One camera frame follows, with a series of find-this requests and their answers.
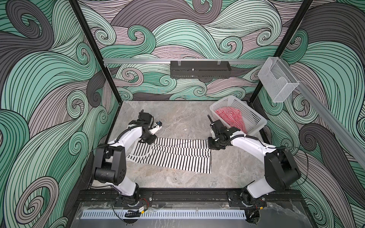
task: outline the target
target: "white plastic basket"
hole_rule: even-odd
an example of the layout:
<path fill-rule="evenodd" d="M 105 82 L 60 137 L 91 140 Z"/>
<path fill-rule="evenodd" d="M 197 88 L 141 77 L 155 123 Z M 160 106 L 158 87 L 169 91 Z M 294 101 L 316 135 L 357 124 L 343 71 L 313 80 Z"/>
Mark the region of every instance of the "white plastic basket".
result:
<path fill-rule="evenodd" d="M 289 69 L 290 66 L 285 61 L 269 57 L 258 73 L 258 78 L 274 103 L 284 102 L 299 85 L 297 79 L 290 81 L 284 73 Z"/>
<path fill-rule="evenodd" d="M 217 113 L 215 113 L 216 110 L 223 107 L 236 108 L 242 112 L 242 119 L 245 123 L 248 135 L 253 135 L 257 133 L 267 123 L 267 120 L 263 116 L 258 114 L 255 110 L 250 108 L 247 104 L 239 100 L 237 97 L 230 95 L 220 99 L 209 107 L 210 111 L 212 111 L 212 119 L 214 121 L 221 120 L 222 123 L 228 128 L 230 128 L 231 126 L 229 126 L 227 122 L 219 117 Z"/>

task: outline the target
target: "swirl pattern wall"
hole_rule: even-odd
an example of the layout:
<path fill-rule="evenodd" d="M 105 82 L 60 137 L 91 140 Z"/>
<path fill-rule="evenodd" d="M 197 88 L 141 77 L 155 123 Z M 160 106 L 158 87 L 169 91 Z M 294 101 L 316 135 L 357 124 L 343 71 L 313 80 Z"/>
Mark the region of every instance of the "swirl pattern wall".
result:
<path fill-rule="evenodd" d="M 314 2 L 282 58 L 365 147 L 365 1 Z M 293 148 L 302 192 L 318 227 L 363 228 L 365 171 L 295 90 L 272 103 L 264 89 L 255 109 L 271 143 Z"/>
<path fill-rule="evenodd" d="M 104 58 L 273 56 L 301 1 L 79 0 Z M 260 66 L 232 66 L 230 79 L 170 79 L 169 65 L 111 64 L 123 100 L 248 99 Z"/>
<path fill-rule="evenodd" d="M 0 3 L 1 227 L 65 227 L 86 187 L 118 103 L 85 41 L 68 0 Z"/>

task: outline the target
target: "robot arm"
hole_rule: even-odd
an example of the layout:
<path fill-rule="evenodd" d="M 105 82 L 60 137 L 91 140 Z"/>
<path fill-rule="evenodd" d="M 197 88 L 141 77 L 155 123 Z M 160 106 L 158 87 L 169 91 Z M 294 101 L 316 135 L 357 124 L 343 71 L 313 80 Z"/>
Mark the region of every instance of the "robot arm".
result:
<path fill-rule="evenodd" d="M 131 121 L 115 140 L 98 145 L 92 169 L 93 179 L 112 186 L 124 196 L 138 195 L 138 185 L 126 176 L 126 151 L 139 138 L 148 145 L 156 140 L 155 133 L 161 129 L 162 123 L 158 121 L 150 125 L 152 118 L 142 110 L 138 120 Z"/>
<path fill-rule="evenodd" d="M 260 196 L 288 188 L 301 177 L 301 172 L 287 148 L 276 148 L 261 143 L 258 138 L 246 135 L 235 127 L 227 129 L 220 120 L 211 121 L 213 137 L 208 138 L 212 150 L 225 149 L 226 146 L 237 146 L 254 155 L 265 166 L 265 176 L 243 188 L 244 201 L 251 204 Z"/>

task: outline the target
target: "white vent strip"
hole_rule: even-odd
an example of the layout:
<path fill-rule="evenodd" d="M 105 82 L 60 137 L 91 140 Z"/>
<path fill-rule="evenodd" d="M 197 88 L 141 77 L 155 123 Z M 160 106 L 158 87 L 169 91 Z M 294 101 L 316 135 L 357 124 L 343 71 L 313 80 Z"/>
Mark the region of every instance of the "white vent strip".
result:
<path fill-rule="evenodd" d="M 123 218 L 128 210 L 115 209 L 115 213 Z M 108 210 L 84 210 L 81 219 L 119 219 L 112 209 Z M 148 210 L 138 219 L 241 219 L 245 220 L 246 215 L 244 210 L 172 210 L 159 209 L 157 211 Z"/>

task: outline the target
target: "gray marble surface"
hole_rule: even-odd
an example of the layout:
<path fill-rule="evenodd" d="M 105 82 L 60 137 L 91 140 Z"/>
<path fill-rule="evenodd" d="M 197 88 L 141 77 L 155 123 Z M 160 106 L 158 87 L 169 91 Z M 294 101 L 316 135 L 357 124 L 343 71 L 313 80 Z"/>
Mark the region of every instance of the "gray marble surface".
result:
<path fill-rule="evenodd" d="M 162 122 L 156 135 L 162 138 L 208 139 L 214 101 L 125 101 L 115 122 L 111 139 L 125 130 L 144 109 Z M 137 164 L 127 161 L 127 176 L 143 188 L 241 188 L 264 175 L 264 165 L 244 150 L 228 146 L 212 150 L 212 173 L 203 174 L 179 169 Z"/>

